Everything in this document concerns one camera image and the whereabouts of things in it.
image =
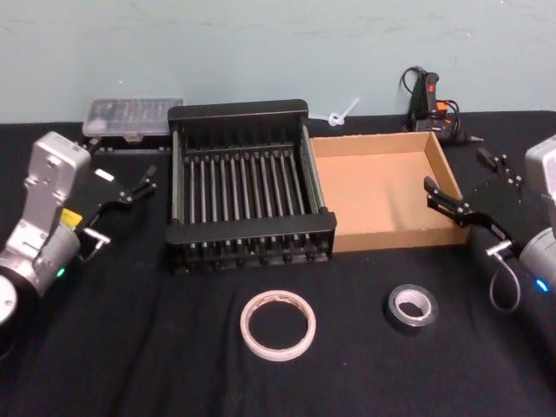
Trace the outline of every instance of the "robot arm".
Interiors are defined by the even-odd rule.
[[[523,179],[512,170],[505,155],[493,156],[479,149],[479,162],[493,177],[471,195],[455,200],[425,178],[427,205],[453,219],[458,225],[488,229],[500,244],[487,250],[489,256],[503,250],[511,253],[545,282],[556,286],[556,240],[537,207],[524,200]],[[526,152],[526,172],[532,188],[545,201],[552,226],[556,225],[556,136]]]
[[[33,145],[23,215],[0,252],[0,357],[30,325],[40,297],[79,252],[80,239],[96,239],[94,253],[110,242],[91,228],[98,216],[130,207],[156,187],[154,167],[128,191],[114,176],[92,171],[90,161],[89,151],[55,132]]]

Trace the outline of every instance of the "cardboard box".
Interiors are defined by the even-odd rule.
[[[466,242],[467,229],[427,207],[427,175],[461,198],[434,134],[320,137],[311,143],[325,203],[338,220],[335,252]]]

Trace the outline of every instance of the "black electrical tape roll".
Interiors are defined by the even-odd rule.
[[[404,312],[402,304],[413,304],[420,314]],[[438,305],[433,295],[423,287],[406,284],[394,288],[388,296],[386,317],[390,324],[403,334],[415,335],[430,326],[438,317]]]

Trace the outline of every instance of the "table surface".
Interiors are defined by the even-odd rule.
[[[552,112],[462,119],[521,172],[525,151],[556,133]],[[350,117],[343,127],[309,127],[311,136],[389,133],[402,121]],[[0,241],[21,214],[32,143],[49,130],[79,139],[80,129],[0,126]],[[446,149],[464,194],[488,178],[475,151]],[[164,262],[169,155],[97,154],[93,162],[128,185],[151,163],[156,196],[131,215],[104,219],[111,248],[70,265],[42,299],[27,346],[0,363],[6,415],[556,415],[556,312],[530,277],[521,275],[522,307],[509,316],[490,306],[488,264],[469,246],[176,277]],[[427,288],[440,310],[417,337],[397,333],[382,312],[404,283]],[[269,289],[301,295],[316,314],[314,343],[296,360],[264,361],[243,343],[242,308]],[[261,311],[255,324],[274,343],[303,330],[283,308]]]

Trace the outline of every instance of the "wall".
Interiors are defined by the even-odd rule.
[[[413,64],[463,111],[554,109],[555,44],[553,0],[3,0],[0,122],[104,96],[402,113]]]

